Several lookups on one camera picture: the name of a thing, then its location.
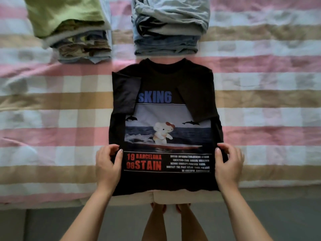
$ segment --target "person's left arm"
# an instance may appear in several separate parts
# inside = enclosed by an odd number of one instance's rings
[[[102,147],[96,154],[97,189],[60,241],[93,241],[98,239],[108,202],[119,182],[123,150],[118,145]],[[110,156],[118,151],[113,164]]]

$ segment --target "checkered fabric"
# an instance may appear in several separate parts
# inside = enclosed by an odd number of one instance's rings
[[[199,52],[212,69],[225,142],[246,156],[240,186],[321,184],[321,1],[210,0]],[[111,72],[134,56],[130,0],[110,2],[113,60],[60,64],[23,0],[0,0],[0,203],[88,197],[108,144]],[[173,63],[182,57],[153,58]]]

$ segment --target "white cat plush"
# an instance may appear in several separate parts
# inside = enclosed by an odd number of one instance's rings
[[[166,145],[167,141],[166,138],[173,139],[169,132],[172,132],[175,128],[174,124],[169,122],[166,123],[155,123],[154,130],[156,131],[153,137],[155,144],[157,145]]]

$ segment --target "stack of folded clothes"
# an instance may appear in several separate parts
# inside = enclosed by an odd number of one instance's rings
[[[58,60],[93,63],[111,58],[111,14],[106,0],[25,0],[34,35]]]
[[[209,0],[132,0],[135,55],[194,54],[209,20]]]

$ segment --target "black dolphin silhouette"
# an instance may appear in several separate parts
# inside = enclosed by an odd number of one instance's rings
[[[129,117],[126,118],[126,121],[128,121],[128,120],[131,120],[131,121],[136,120],[137,121],[137,118],[135,118],[133,116],[129,116]]]
[[[196,122],[193,122],[193,121],[189,121],[189,122],[185,122],[185,123],[189,123],[189,124],[192,124],[192,125],[200,125],[199,123],[196,123]]]

